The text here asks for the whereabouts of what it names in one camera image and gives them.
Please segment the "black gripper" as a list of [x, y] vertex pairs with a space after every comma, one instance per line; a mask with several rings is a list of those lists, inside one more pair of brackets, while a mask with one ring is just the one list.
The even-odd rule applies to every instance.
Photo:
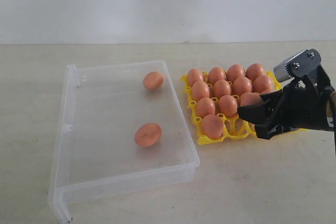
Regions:
[[329, 77], [295, 78], [282, 89], [260, 97], [260, 105], [238, 108], [239, 117], [255, 126], [258, 138], [269, 140], [294, 129], [332, 131]]

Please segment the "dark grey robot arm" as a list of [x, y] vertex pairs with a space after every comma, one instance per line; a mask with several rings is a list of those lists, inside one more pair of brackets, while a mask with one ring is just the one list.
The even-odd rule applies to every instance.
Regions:
[[238, 116], [255, 126], [258, 138], [298, 129], [335, 132], [335, 90], [322, 90], [308, 77], [294, 79], [281, 90], [260, 96], [262, 103], [238, 108]]

